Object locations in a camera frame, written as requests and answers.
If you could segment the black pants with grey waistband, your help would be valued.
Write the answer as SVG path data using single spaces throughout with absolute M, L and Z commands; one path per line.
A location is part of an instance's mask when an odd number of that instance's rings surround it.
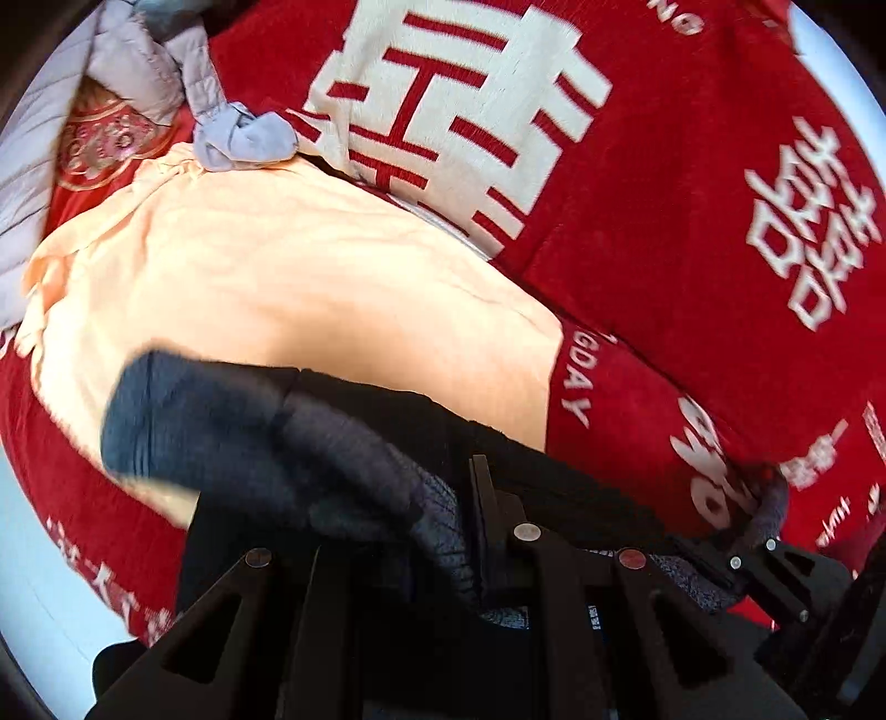
M 628 544 L 661 549 L 668 531 L 661 516 L 615 487 L 602 485 L 544 453 L 508 440 L 414 393 L 347 383 L 308 372 L 305 393 L 374 435 L 371 462 L 384 480 L 388 511 L 378 519 L 291 519 L 228 506 L 242 515 L 270 516 L 326 537 L 404 540 L 440 568 L 463 599 L 479 594 L 479 528 L 468 460 L 487 456 L 498 487 L 515 493 L 533 517 L 578 548 L 615 551 Z

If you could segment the red embroidered round cushion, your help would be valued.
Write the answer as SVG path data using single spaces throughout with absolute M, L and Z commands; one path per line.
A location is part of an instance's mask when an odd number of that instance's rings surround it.
M 158 125 L 86 78 L 61 132 L 44 235 L 128 186 L 144 161 L 190 142 L 192 132 L 188 105 L 179 106 L 171 125 Z

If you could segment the red sofa cover with characters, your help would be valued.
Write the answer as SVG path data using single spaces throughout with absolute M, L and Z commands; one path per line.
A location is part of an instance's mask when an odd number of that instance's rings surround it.
M 884 188 L 783 2 L 260 2 L 209 54 L 296 154 L 445 231 L 562 324 L 542 450 L 709 534 L 790 485 L 785 542 L 884 528 Z M 192 492 L 108 474 L 4 330 L 2 441 L 129 633 L 173 622 Z

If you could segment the grey quilted jacket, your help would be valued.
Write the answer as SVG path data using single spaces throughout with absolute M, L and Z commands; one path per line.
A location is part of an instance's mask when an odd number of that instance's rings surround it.
M 168 125 L 186 104 L 197 157 L 209 171 L 264 167 L 295 156 L 295 131 L 274 112 L 226 99 L 203 25 L 224 2 L 102 2 L 33 78 L 2 131 L 2 327 L 24 316 L 25 266 L 44 237 L 61 132 L 90 78 L 147 120 Z

